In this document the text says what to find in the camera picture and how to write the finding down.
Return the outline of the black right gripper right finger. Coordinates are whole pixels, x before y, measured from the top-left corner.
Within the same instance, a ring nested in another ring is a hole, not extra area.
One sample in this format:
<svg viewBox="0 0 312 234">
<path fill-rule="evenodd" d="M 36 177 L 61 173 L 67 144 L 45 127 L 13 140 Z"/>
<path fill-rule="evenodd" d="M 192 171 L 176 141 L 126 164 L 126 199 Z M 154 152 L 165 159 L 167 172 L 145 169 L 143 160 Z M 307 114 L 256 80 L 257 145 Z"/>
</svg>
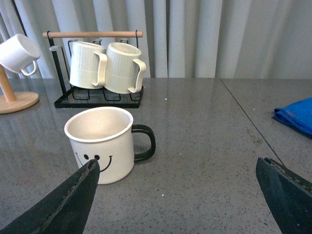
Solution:
<svg viewBox="0 0 312 234">
<path fill-rule="evenodd" d="M 283 234 L 312 232 L 312 184 L 270 158 L 258 158 L 256 178 Z"/>
</svg>

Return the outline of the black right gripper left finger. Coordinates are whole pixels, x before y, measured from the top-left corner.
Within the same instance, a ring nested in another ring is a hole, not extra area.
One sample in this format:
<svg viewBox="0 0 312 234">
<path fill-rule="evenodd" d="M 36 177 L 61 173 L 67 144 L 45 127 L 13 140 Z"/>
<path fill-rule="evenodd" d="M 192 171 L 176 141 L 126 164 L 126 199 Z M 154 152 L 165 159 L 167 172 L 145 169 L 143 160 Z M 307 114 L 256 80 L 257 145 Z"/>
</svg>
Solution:
<svg viewBox="0 0 312 234">
<path fill-rule="evenodd" d="M 13 220 L 2 234 L 81 234 L 99 179 L 99 163 L 92 159 L 45 198 Z"/>
</svg>

